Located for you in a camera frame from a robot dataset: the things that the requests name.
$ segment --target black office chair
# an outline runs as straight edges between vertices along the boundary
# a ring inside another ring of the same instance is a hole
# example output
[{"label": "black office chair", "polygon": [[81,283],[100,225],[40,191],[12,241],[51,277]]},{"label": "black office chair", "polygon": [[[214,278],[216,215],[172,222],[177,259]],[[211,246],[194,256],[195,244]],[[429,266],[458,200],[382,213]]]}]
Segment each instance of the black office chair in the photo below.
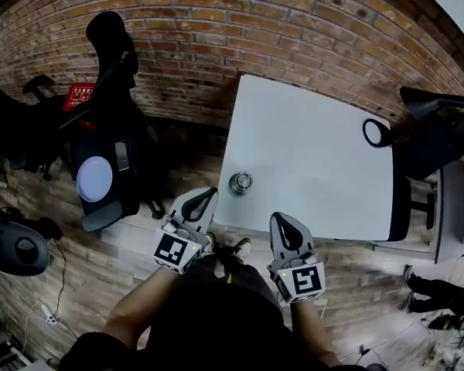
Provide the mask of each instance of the black office chair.
[{"label": "black office chair", "polygon": [[99,155],[110,163],[114,178],[108,194],[98,202],[81,199],[86,231],[105,228],[138,212],[147,202],[153,218],[164,213],[165,153],[149,134],[147,119],[135,106],[129,90],[135,86],[138,59],[124,22],[115,12],[102,12],[87,27],[87,38],[97,51],[99,74],[91,99],[76,107],[72,120],[83,116],[96,129],[71,145],[77,174],[82,163]]},{"label": "black office chair", "polygon": [[11,169],[37,172],[49,179],[49,167],[60,156],[68,164],[60,130],[64,96],[46,98],[39,86],[51,80],[42,75],[33,78],[23,89],[39,99],[34,106],[21,103],[0,89],[0,156],[9,160]]},{"label": "black office chair", "polygon": [[435,195],[430,192],[427,203],[411,200],[411,182],[399,172],[394,172],[392,217],[388,241],[395,242],[406,238],[411,221],[411,209],[426,213],[426,228],[428,230],[433,228],[435,220]]},{"label": "black office chair", "polygon": [[394,143],[394,169],[422,180],[464,155],[464,97],[402,87],[404,106],[417,120],[408,139]]}]

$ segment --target power strip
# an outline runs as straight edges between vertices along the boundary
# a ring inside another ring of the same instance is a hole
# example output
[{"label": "power strip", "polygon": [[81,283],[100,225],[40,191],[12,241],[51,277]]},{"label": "power strip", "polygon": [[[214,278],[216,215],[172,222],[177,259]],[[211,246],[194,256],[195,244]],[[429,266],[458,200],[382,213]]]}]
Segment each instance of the power strip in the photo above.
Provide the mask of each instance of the power strip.
[{"label": "power strip", "polygon": [[43,313],[46,316],[45,320],[49,325],[57,325],[58,324],[58,321],[56,320],[55,316],[53,316],[53,313],[43,303],[41,304],[41,309],[43,310]]}]

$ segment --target sneaker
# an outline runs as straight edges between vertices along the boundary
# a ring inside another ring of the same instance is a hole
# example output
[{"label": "sneaker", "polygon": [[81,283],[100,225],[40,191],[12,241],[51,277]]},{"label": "sneaker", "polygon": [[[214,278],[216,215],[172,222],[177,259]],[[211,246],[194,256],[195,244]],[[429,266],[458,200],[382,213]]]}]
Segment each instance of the sneaker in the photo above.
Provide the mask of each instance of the sneaker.
[{"label": "sneaker", "polygon": [[409,287],[408,286],[408,282],[409,282],[409,279],[411,279],[411,276],[413,275],[413,271],[412,271],[412,265],[408,265],[406,264],[405,268],[404,268],[404,280],[405,280],[405,287]]},{"label": "sneaker", "polygon": [[415,299],[415,293],[411,291],[408,297],[408,303],[406,304],[406,307],[405,307],[406,313],[411,313],[411,303],[413,302],[414,299]]},{"label": "sneaker", "polygon": [[247,256],[249,256],[249,253],[251,252],[252,248],[253,248],[253,243],[251,242],[251,239],[244,238],[241,242],[235,245],[234,256],[237,257],[242,262],[244,262]]},{"label": "sneaker", "polygon": [[204,235],[208,239],[208,244],[203,248],[203,254],[205,256],[215,253],[215,235],[211,232],[207,232]]}]

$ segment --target white table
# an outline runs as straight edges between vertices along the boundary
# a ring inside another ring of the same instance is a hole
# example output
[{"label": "white table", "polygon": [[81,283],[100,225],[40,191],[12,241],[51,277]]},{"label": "white table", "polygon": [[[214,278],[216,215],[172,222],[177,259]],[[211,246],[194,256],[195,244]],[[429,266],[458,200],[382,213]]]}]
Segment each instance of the white table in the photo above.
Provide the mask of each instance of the white table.
[{"label": "white table", "polygon": [[[220,175],[216,223],[269,231],[273,212],[314,237],[387,240],[392,151],[365,140],[366,111],[260,77],[241,77]],[[251,191],[234,196],[230,177],[248,170]]]}]

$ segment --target jeans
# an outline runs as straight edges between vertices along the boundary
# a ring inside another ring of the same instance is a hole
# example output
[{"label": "jeans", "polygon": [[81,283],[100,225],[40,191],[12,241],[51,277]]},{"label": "jeans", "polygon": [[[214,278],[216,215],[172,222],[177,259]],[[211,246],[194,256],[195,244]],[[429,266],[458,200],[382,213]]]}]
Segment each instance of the jeans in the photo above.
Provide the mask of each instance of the jeans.
[{"label": "jeans", "polygon": [[428,300],[412,300],[409,305],[411,312],[423,313],[450,309],[458,316],[464,316],[464,288],[446,281],[429,281],[422,277],[411,275],[408,286],[418,294],[427,295]]},{"label": "jeans", "polygon": [[217,256],[211,254],[201,257],[183,275],[183,284],[187,283],[230,283],[239,284],[249,290],[255,291],[265,297],[273,305],[281,310],[280,304],[263,277],[251,265],[244,265],[237,257],[227,255],[220,257],[225,270],[224,277],[215,276],[215,264]]}]

